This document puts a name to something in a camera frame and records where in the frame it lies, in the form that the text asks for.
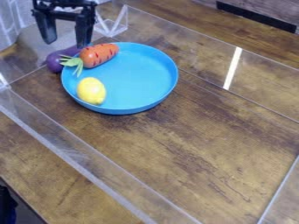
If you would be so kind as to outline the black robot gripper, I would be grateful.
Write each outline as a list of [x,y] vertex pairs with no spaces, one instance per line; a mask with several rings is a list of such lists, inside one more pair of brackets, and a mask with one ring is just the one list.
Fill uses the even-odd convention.
[[43,41],[51,44],[58,39],[55,19],[77,20],[78,48],[87,46],[93,37],[97,6],[98,3],[90,0],[32,0],[32,15]]

